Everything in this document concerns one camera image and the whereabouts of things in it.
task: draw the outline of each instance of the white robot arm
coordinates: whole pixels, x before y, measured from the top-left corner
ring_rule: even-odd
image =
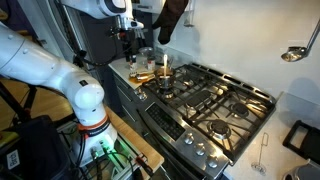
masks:
[[[101,19],[117,16],[118,28],[143,28],[134,21],[130,0],[61,0],[61,3]],[[42,85],[62,92],[79,119],[79,132],[86,136],[82,167],[95,156],[114,148],[117,131],[105,111],[104,90],[99,82],[79,67],[61,59],[25,39],[0,23],[0,74],[33,85]],[[73,142],[75,154],[80,140]]]

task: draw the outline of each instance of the white wall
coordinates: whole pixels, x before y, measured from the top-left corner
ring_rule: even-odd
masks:
[[[307,46],[320,18],[320,0],[195,2],[195,27],[184,27],[182,16],[166,47],[276,98],[287,91],[320,104],[320,37],[302,61],[287,63],[280,57],[288,46]]]

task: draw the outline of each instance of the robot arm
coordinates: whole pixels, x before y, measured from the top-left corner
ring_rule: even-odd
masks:
[[[104,90],[99,82],[77,66],[61,59],[37,44],[24,39],[0,23],[0,74],[20,81],[54,88],[67,97],[85,132],[85,150],[80,166],[93,160],[93,151],[104,154],[101,144],[114,148],[117,131],[102,103]],[[80,142],[73,142],[79,154]]]
[[[132,16],[131,0],[61,0],[61,4],[85,12],[96,19],[117,16],[117,27],[123,30],[141,29],[143,24]]]

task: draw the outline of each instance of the gas stove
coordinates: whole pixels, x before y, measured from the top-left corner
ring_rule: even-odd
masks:
[[[256,87],[199,64],[175,69],[174,84],[142,84],[143,119],[172,151],[206,177],[233,165],[275,109],[276,100]]]

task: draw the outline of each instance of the wooden table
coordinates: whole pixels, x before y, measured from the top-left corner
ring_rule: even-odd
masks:
[[[18,101],[24,102],[25,98],[23,97],[28,92],[26,84],[7,79],[0,79],[0,81]],[[31,117],[49,115],[52,120],[59,120],[72,113],[72,108],[65,98],[48,90],[41,88],[37,88],[37,90],[31,110]],[[0,130],[2,130],[9,126],[15,113],[2,98],[0,98],[0,109]],[[164,162],[164,158],[110,108],[106,107],[106,111],[117,131],[123,134],[126,139],[148,158],[147,164],[155,172]],[[149,179],[144,170],[142,170],[142,175],[144,179]]]

